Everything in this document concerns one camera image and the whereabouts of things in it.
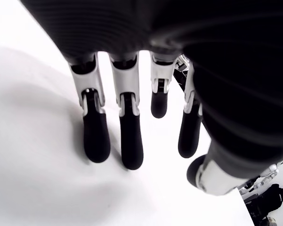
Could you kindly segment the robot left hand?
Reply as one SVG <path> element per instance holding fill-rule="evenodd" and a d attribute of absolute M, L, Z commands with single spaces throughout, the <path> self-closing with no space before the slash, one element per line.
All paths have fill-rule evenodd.
<path fill-rule="evenodd" d="M 68 62 L 83 109 L 84 149 L 110 153 L 99 72 L 108 53 L 124 166 L 143 162 L 138 54 L 150 52 L 151 112 L 162 118 L 172 76 L 181 72 L 185 106 L 178 140 L 194 155 L 204 125 L 211 144 L 188 181 L 224 195 L 283 159 L 283 0 L 24 0 Z"/>

